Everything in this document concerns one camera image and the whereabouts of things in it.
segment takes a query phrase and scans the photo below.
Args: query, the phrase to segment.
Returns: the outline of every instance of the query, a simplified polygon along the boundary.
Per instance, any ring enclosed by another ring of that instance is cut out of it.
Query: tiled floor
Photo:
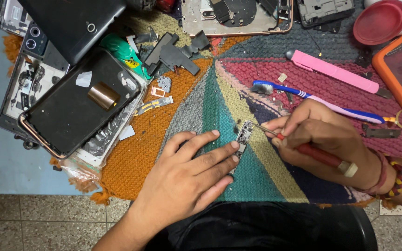
[[[126,212],[129,201],[112,199],[107,207],[87,196],[0,195],[0,250],[90,250]],[[402,251],[402,209],[365,211],[380,251]]]

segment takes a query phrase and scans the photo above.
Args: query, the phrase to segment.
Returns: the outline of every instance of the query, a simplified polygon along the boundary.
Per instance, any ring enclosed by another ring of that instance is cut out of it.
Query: right hand
[[[361,136],[350,121],[315,100],[305,99],[291,115],[262,123],[262,126],[285,136],[284,140],[280,140],[273,134],[266,133],[272,138],[272,143],[277,146],[284,161],[321,179],[362,190],[376,185],[379,180],[381,162],[363,144]],[[329,167],[294,149],[310,142],[313,147],[355,163],[358,171],[352,178],[347,178],[337,168]]]

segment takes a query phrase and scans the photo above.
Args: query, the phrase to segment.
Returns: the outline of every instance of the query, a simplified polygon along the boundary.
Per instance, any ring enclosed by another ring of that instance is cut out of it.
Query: black pants
[[[361,208],[276,202],[215,202],[159,232],[146,250],[375,251]]]

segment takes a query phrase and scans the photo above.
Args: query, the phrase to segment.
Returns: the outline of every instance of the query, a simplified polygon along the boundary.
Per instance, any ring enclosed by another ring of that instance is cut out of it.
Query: blue toothbrush
[[[304,91],[299,91],[299,90],[289,88],[289,87],[286,87],[283,85],[278,85],[278,84],[272,83],[270,81],[254,80],[251,91],[269,95],[272,93],[273,89],[296,94],[301,98],[305,98],[305,99],[308,98],[308,99],[316,100],[317,102],[320,102],[320,103],[326,105],[328,108],[330,108],[331,110],[333,110],[337,113],[340,113],[340,114],[343,114],[343,115],[346,115],[349,117],[354,117],[354,118],[360,119],[362,121],[367,121],[367,122],[376,123],[376,124],[385,123],[384,118],[379,115],[376,115],[376,114],[373,114],[370,112],[362,112],[362,111],[358,111],[358,110],[342,108],[342,107],[330,104],[327,101],[325,101],[315,95],[311,95]]]

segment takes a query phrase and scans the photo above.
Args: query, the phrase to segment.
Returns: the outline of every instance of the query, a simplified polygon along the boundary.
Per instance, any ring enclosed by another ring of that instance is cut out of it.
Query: knitted mat
[[[187,34],[177,26],[181,14],[179,6],[172,14],[158,11],[142,17],[131,17],[136,32],[147,32],[152,26],[155,32],[177,33],[177,46],[189,44]],[[172,79],[171,91],[174,104],[159,107],[134,117],[131,122],[136,135],[120,141],[108,157],[102,170],[102,192],[91,197],[96,203],[109,204],[109,197],[133,200],[165,142],[182,130],[198,133],[218,129],[219,139],[209,143],[200,153],[235,140],[234,128],[240,128],[244,119],[263,123],[270,119],[289,115],[299,105],[295,96],[289,104],[286,95],[258,95],[249,88],[255,79],[277,82],[281,73],[288,77],[283,84],[316,95],[335,105],[373,112],[383,117],[394,117],[401,109],[392,99],[384,99],[361,91],[327,76],[306,71],[284,58],[289,49],[298,49],[353,73],[373,73],[372,81],[385,88],[383,81],[371,66],[364,69],[354,64],[358,56],[356,43],[351,36],[352,24],[362,11],[360,1],[356,12],[342,21],[337,34],[305,30],[298,23],[286,34],[254,37],[230,37],[211,39],[210,51],[196,56],[194,63],[200,71],[191,75],[180,69],[179,75],[160,67],[159,72]],[[151,50],[150,43],[144,48]],[[157,86],[154,80],[150,86]],[[146,94],[145,100],[157,97]],[[283,103],[279,107],[277,100]],[[360,133],[361,122],[351,120]],[[366,146],[394,156],[402,156],[402,133],[398,139],[366,139]],[[255,130],[234,174],[234,183],[219,197],[222,201],[288,201],[319,204],[366,205],[371,197],[353,188],[321,180],[299,167],[280,159],[277,149],[263,132]]]

